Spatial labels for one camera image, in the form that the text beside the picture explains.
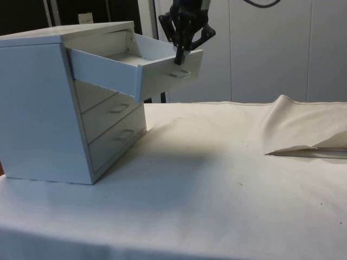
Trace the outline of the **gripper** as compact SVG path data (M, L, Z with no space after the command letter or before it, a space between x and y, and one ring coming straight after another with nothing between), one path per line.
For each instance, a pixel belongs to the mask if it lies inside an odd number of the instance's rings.
M177 65L183 64L185 52L197 49L216 35L208 24L208 10L202 10L202 3L202 0L174 0L170 11L158 16L167 40L176 48ZM200 38L193 41L200 30Z

